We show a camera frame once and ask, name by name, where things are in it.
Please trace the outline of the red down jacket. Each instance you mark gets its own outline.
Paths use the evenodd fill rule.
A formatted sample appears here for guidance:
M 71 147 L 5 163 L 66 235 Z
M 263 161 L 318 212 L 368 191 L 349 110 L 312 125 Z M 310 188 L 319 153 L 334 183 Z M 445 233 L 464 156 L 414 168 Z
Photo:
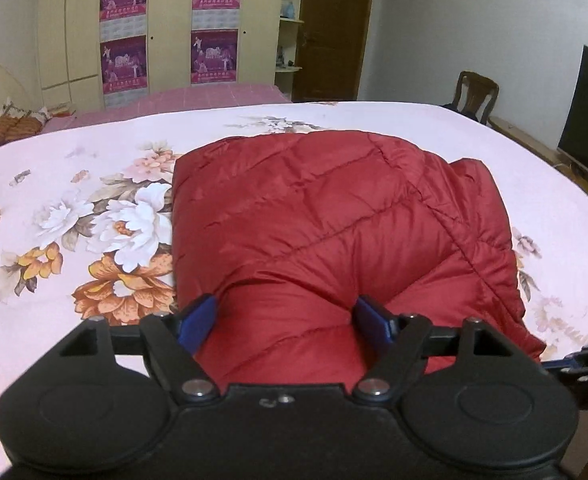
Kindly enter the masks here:
M 347 387 L 375 363 L 351 311 L 458 327 L 475 316 L 532 358 L 506 207 L 489 170 L 361 131 L 228 138 L 175 164 L 180 306 L 215 296 L 196 358 L 220 386 Z

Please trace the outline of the floral white quilt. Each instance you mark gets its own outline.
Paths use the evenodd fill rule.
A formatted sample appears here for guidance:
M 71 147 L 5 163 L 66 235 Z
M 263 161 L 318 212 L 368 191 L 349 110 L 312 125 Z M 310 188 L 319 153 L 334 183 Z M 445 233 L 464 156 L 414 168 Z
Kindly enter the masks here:
M 0 148 L 0 395 L 86 318 L 178 310 L 173 177 L 228 138 L 392 136 L 486 166 L 509 218 L 524 324 L 542 360 L 588 344 L 588 196 L 524 148 L 435 105 L 277 104 L 193 110 L 47 133 Z M 0 474 L 8 460 L 0 443 Z

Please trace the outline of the wooden tv bench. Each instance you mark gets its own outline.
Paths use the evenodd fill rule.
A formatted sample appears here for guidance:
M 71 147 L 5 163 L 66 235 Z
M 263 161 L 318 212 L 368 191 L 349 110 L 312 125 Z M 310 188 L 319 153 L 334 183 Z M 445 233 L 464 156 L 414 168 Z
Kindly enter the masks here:
M 508 139 L 520 144 L 522 148 L 526 148 L 527 151 L 544 160 L 588 195 L 588 171 L 582 169 L 577 162 L 573 162 L 567 155 L 562 154 L 556 148 L 549 148 L 546 144 L 536 140 L 524 130 L 497 116 L 490 116 L 488 118 L 488 125 Z

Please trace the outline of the dark wooden chair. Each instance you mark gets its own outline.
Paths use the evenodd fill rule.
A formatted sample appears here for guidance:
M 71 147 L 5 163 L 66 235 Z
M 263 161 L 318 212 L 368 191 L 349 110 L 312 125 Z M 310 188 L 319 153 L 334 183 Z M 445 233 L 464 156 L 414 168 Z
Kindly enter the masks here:
M 443 108 L 487 125 L 498 101 L 499 92 L 499 84 L 492 79 L 469 70 L 462 70 L 454 90 L 454 99 L 444 104 Z

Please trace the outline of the brown patterned pillow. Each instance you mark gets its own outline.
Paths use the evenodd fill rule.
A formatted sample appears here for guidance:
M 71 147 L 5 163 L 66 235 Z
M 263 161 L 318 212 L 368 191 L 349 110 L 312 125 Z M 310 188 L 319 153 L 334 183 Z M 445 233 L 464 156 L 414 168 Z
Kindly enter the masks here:
M 0 111 L 0 146 L 37 136 L 51 119 L 46 107 L 24 110 L 8 99 Z

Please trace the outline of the purple poster lower left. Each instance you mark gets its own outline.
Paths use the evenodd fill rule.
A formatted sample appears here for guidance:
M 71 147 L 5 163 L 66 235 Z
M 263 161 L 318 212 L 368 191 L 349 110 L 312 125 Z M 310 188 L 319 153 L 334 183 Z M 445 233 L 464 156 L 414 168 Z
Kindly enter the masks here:
M 136 36 L 100 44 L 105 96 L 147 87 L 146 37 Z

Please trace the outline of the purple poster lower right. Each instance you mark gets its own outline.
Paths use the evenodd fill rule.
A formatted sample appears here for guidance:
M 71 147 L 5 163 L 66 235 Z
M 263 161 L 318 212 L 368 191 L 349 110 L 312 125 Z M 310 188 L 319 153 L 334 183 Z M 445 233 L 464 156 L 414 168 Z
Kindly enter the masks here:
M 237 29 L 191 32 L 191 84 L 220 84 L 237 80 Z

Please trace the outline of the cream wardrobe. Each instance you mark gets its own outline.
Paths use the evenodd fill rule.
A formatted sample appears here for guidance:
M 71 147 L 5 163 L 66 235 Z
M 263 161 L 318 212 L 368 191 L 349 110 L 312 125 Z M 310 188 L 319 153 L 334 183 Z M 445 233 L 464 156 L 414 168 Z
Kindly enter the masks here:
M 241 0 L 237 80 L 273 84 L 281 0 Z M 38 0 L 38 55 L 45 105 L 94 112 L 191 84 L 192 0 L 147 0 L 147 87 L 105 96 L 100 0 Z

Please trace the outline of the brown wooden door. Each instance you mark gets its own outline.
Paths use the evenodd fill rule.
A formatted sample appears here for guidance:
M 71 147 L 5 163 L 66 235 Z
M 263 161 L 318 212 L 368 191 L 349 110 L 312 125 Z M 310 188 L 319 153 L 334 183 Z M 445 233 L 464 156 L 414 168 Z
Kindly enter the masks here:
M 296 102 L 356 99 L 372 0 L 301 0 Z

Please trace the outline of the purple poster upper left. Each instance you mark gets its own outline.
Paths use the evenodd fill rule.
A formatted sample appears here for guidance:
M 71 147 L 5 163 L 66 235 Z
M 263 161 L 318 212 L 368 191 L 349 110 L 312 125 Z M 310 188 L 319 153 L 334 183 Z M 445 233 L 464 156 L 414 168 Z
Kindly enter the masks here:
M 147 0 L 100 0 L 100 42 L 145 36 Z

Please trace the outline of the cream corner shelf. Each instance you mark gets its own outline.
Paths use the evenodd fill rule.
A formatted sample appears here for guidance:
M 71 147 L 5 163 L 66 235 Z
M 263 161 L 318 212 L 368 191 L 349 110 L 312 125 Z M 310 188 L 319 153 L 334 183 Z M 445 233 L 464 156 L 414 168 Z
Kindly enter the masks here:
M 279 38 L 274 81 L 290 101 L 294 94 L 294 78 L 303 68 L 297 61 L 299 33 L 303 27 L 300 16 L 303 0 L 281 0 L 279 14 Z

